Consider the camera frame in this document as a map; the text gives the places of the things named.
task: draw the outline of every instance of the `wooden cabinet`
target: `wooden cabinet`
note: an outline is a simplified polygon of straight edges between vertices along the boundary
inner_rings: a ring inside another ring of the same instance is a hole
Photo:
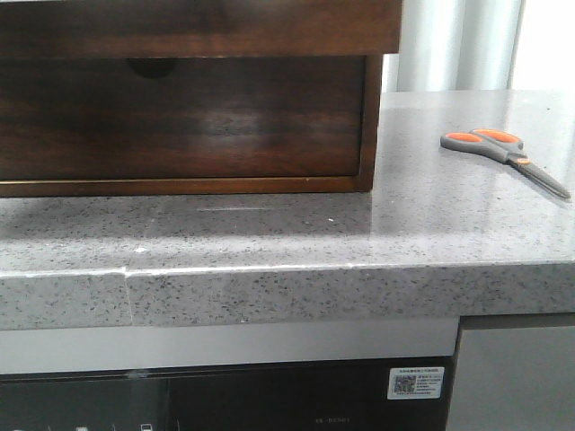
[[[399,0],[0,4],[0,194],[370,190]]]

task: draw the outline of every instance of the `orange scissor handle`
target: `orange scissor handle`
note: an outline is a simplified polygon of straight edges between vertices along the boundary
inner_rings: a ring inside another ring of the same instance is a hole
[[[480,135],[486,135],[507,144],[517,144],[518,142],[521,142],[521,139],[519,139],[517,136],[511,135],[507,132],[502,132],[501,130],[495,130],[493,128],[476,128],[472,130],[472,132],[478,133]]]
[[[455,139],[457,141],[464,142],[481,142],[483,140],[480,136],[474,135],[473,133],[453,132],[446,134],[446,136],[449,139]]]

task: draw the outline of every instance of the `dark wood panel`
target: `dark wood panel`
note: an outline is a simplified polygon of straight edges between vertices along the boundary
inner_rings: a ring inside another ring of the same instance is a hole
[[[0,3],[0,57],[252,57],[396,52],[401,0]]]
[[[0,180],[358,172],[363,57],[0,61]]]

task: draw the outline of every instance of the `sticker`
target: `sticker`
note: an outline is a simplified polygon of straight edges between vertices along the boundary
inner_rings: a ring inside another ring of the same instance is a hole
[[[388,400],[430,400],[441,396],[443,366],[392,368],[389,370]]]

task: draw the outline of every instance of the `appliance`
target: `appliance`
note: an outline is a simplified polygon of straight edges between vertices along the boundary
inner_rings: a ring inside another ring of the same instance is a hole
[[[0,429],[443,430],[456,331],[419,319],[0,332],[16,354],[0,362]],[[432,355],[402,355],[418,349]],[[137,363],[152,367],[118,368]]]

